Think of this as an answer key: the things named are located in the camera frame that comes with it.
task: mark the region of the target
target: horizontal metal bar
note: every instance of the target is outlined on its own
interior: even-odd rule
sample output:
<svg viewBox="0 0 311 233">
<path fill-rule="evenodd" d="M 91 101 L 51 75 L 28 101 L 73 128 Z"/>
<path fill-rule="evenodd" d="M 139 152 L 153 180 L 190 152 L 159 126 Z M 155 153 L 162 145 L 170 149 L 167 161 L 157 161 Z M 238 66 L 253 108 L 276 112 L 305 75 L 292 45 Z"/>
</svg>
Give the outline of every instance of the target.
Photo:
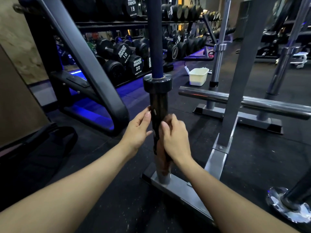
<svg viewBox="0 0 311 233">
<path fill-rule="evenodd" d="M 226 104 L 228 102 L 228 93 L 214 92 L 197 88 L 180 87 L 178 94 L 181 96 L 197 98 L 206 101 L 214 101 Z M 286 103 L 281 101 L 272 101 L 254 97 L 243 96 L 241 105 L 247 109 L 266 111 L 272 114 L 283 115 L 292 118 L 308 120 L 311 117 L 311 107 Z"/>
</svg>

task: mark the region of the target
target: black bag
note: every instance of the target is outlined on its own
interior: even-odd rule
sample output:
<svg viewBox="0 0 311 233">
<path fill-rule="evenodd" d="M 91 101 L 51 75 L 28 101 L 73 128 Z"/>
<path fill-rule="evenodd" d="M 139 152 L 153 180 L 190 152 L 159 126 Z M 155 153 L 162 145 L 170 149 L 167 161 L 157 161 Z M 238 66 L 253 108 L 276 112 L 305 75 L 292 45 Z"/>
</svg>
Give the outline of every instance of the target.
<svg viewBox="0 0 311 233">
<path fill-rule="evenodd" d="M 73 127 L 49 124 L 0 160 L 0 211 L 45 187 L 68 154 L 78 135 Z"/>
</svg>

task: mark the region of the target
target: dumbbell rack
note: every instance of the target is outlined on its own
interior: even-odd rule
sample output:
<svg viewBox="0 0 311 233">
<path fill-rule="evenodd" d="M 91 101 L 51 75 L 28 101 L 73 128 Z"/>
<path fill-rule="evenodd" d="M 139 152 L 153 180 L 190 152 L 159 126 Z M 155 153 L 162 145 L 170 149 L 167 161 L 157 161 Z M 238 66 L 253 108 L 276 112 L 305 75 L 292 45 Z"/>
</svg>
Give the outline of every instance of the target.
<svg viewBox="0 0 311 233">
<path fill-rule="evenodd" d="M 25 15 L 60 111 L 109 135 L 119 134 L 129 123 L 128 110 L 82 33 L 114 28 L 147 28 L 147 21 L 74 23 L 60 0 L 18 1 L 20 5 L 14 5 L 14 10 Z M 171 23 L 176 22 L 167 21 L 162 24 Z M 86 80 L 63 70 L 54 35 L 61 38 Z M 89 98 L 105 107 L 108 112 L 107 117 L 75 105 L 75 102 L 83 98 Z"/>
</svg>

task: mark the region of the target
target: right hand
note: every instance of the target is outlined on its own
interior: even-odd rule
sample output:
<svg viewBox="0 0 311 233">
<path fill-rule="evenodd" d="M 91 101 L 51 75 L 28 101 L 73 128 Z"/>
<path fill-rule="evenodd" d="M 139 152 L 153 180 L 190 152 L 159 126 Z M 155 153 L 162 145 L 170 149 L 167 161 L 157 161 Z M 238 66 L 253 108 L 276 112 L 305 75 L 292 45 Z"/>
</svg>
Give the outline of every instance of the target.
<svg viewBox="0 0 311 233">
<path fill-rule="evenodd" d="M 161 126 L 164 133 L 164 149 L 173 159 L 177 166 L 192 160 L 188 132 L 185 123 L 179 121 L 176 115 L 172 115 L 172 131 L 169 125 L 162 121 Z"/>
</svg>

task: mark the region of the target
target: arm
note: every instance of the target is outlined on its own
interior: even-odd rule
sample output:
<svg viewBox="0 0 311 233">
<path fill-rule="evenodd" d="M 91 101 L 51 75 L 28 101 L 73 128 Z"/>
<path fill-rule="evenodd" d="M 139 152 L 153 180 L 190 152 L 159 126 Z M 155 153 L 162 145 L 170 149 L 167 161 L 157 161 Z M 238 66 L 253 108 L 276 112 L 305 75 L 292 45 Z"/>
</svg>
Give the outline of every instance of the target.
<svg viewBox="0 0 311 233">
<path fill-rule="evenodd" d="M 85 168 L 0 213 L 1 232 L 69 233 L 84 220 L 124 164 L 151 134 L 149 108 L 132 120 L 118 145 Z"/>
<path fill-rule="evenodd" d="M 173 129 L 162 122 L 164 147 L 212 215 L 222 233 L 295 233 L 295 229 L 265 212 L 211 176 L 191 157 L 184 122 L 173 115 Z"/>
</svg>

